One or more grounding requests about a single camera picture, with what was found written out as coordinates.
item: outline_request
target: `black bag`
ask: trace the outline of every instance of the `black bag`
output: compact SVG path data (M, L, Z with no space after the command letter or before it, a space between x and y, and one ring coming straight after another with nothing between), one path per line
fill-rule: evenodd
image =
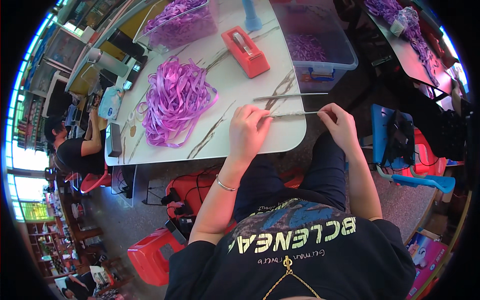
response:
M413 123L405 119L398 109L388 120L387 137L388 142L380 166L385 167L387 160L391 163L398 157L403 157L405 163L412 166L415 163L412 159L415 152Z

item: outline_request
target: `white marble table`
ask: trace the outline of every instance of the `white marble table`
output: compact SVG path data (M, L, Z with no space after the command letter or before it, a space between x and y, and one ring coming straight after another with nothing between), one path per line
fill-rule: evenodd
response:
M230 119L237 107L254 104L271 112L303 110L299 96L258 103L252 100L255 97L300 92L285 39L268 0L254 1L257 15L263 23L263 28L255 32L245 29L245 11L241 1L219 1L217 34L170 51L164 56L149 57L135 86L126 91L117 120L113 121L122 130L123 153L118 158L109 157L105 153L105 161L109 166L225 157L229 154ZM246 76L220 37L222 32L237 25L249 34L270 64L270 70L253 79ZM188 141L180 148L150 146L146 143L145 129L140 122L135 122L136 133L133 137L127 124L128 114L139 102L145 101L145 93L150 88L148 75L156 72L158 65L170 55L178 56L181 63L188 63L188 59L192 58L198 66L206 68L206 81L219 94L217 103L200 117ZM119 79L117 86L121 87L123 82L124 78ZM260 153L283 152L295 148L305 136L306 126L304 116L275 120ZM184 135L172 142L182 141L183 137Z

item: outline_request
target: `pile of purple ribbon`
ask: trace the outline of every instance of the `pile of purple ribbon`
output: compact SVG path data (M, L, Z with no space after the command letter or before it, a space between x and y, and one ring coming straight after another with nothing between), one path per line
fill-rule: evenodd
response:
M382 16L390 25L395 20L398 11L403 9L403 7L400 6L396 0L365 0L365 5L368 7L368 10L372 13L372 15ZM425 40L420 32L420 26L418 22L416 22L416 24L408 25L409 27L405 29L403 34L409 39L412 47L420 55L420 60L427 70L432 83L435 86L438 86L438 80L432 73L432 66L430 65L430 59L433 58L433 54L427 48L427 44L425 43Z
M326 61L320 41L311 35L291 34L285 37L292 60Z
M148 33L151 47L163 45L175 49L218 31L208 5L208 0L175 0L163 12L149 20L143 33Z
M158 66L156 73L148 76L151 85L146 94L148 108L140 111L144 114L142 126L145 127L149 145L181 147L192 133L201 114L218 99L218 92L205 82L207 71L189 59L190 64L180 64L179 58L170 56ZM210 88L216 95L212 99ZM187 130L183 142L168 143Z

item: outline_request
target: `blue plastic chair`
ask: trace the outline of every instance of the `blue plastic chair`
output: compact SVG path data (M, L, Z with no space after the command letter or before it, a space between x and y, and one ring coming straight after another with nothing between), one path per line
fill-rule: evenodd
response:
M372 105L372 145L373 145L373 162L377 165L377 171L383 178L399 183L400 185L407 185L411 187L417 187L419 185L425 185L432 188L437 188L444 193L449 193L455 187L455 178L453 177L442 177L442 176L433 176L433 175L419 175L416 174L413 170L413 166L410 166L410 172L414 177L408 177L403 175L388 175L382 171L379 164L382 162L384 156L385 148L388 142L387 138L387 123L388 119L392 116L395 111L389 108L384 108L380 105ZM403 116L413 123L413 118L411 115L402 113ZM412 155L412 160L415 161L415 154ZM407 168L408 164L405 163L404 159L399 157L394 159L393 162L387 160L385 163L386 167L392 167L393 169L403 169Z

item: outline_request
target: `hand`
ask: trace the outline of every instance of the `hand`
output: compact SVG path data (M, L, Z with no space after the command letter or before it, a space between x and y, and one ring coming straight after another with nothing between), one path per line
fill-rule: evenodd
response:
M237 108L230 122L230 157L247 167L264 143L273 118L264 118L270 111L253 105Z
M352 115L335 103L325 105L318 111L317 115L349 160L358 153L362 153Z
M90 114L88 115L88 119L92 123L98 121L98 111L96 108L92 108L92 110L90 111Z

